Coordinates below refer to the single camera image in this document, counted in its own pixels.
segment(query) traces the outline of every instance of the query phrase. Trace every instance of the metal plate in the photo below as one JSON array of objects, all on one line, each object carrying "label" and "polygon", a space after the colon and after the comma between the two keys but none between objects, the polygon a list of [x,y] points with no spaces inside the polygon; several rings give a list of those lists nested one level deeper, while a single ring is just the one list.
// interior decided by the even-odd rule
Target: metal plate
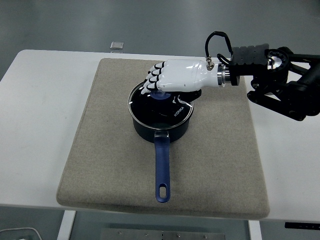
[{"label": "metal plate", "polygon": [[103,228],[100,240],[225,240],[223,233]]},{"label": "metal plate", "polygon": [[111,43],[110,49],[121,50],[124,47],[124,43],[121,41],[113,41]]}]

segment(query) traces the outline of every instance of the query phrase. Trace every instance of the beige mat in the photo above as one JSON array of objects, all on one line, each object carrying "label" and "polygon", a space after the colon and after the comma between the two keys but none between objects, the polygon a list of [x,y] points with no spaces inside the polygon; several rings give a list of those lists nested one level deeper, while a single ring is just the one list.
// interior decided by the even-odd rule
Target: beige mat
[{"label": "beige mat", "polygon": [[202,89],[187,132],[170,145],[171,199],[157,202],[154,145],[136,133],[127,100],[158,62],[101,60],[58,203],[130,213],[266,217],[268,197],[244,82]]}]

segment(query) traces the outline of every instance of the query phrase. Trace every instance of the white table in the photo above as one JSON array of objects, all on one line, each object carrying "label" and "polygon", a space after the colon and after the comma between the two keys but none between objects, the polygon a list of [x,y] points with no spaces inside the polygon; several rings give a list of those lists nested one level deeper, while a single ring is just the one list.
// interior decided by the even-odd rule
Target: white table
[{"label": "white table", "polygon": [[[56,191],[103,58],[203,59],[21,51],[0,82],[0,205],[67,209],[57,203]],[[251,102],[250,109],[270,204],[267,219],[320,222],[320,116],[297,122]]]}]

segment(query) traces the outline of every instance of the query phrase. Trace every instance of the pot lid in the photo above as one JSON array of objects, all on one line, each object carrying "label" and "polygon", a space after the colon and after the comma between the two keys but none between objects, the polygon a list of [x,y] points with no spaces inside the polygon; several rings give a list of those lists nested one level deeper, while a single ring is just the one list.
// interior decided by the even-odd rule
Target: pot lid
[{"label": "pot lid", "polygon": [[183,124],[192,115],[194,102],[179,99],[178,92],[153,91],[141,94],[144,82],[130,93],[128,108],[141,125],[155,130],[167,130]]}]

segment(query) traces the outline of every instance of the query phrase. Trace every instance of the black saucepan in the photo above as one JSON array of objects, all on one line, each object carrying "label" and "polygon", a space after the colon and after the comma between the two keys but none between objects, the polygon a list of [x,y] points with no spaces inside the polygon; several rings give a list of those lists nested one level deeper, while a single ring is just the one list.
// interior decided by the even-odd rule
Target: black saucepan
[{"label": "black saucepan", "polygon": [[130,93],[128,108],[136,132],[155,146],[155,197],[160,203],[170,199],[170,143],[188,129],[194,102],[181,101],[177,94],[153,91],[141,94],[144,82]]}]

